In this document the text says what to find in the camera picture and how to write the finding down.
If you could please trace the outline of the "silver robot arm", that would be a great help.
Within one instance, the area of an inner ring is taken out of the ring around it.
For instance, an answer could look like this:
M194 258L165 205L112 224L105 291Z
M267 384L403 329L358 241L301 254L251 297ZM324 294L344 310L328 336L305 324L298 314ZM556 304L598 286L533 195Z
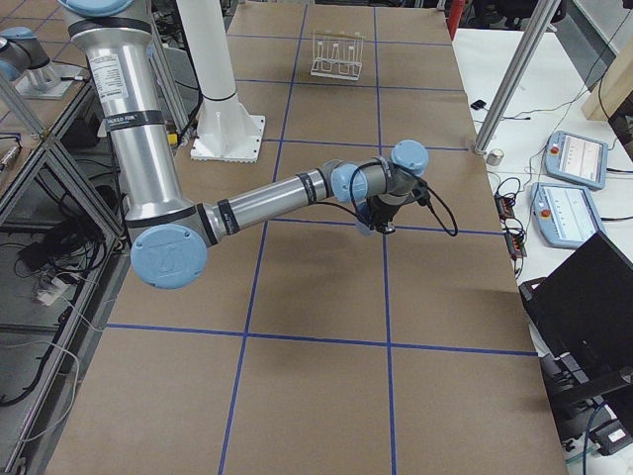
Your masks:
M388 157L362 164L332 160L215 204L192 202L179 184L150 65L150 4L66 1L62 7L70 39L88 60L128 186L131 264L146 284L187 286L202 274L209 248L223 238L317 203L350 212L382 234L393 231L402 206L430 204L423 179L429 154L414 140L398 142ZM194 157L255 161L266 120L248 113L238 99L219 3L182 2L178 11L203 97Z

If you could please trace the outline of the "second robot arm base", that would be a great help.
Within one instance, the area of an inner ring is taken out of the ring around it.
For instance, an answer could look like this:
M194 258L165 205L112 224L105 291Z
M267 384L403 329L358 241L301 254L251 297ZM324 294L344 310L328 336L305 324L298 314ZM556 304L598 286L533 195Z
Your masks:
M83 67L54 62L35 33L26 27L1 32L1 75L17 82L28 99L60 100L75 82L85 82Z

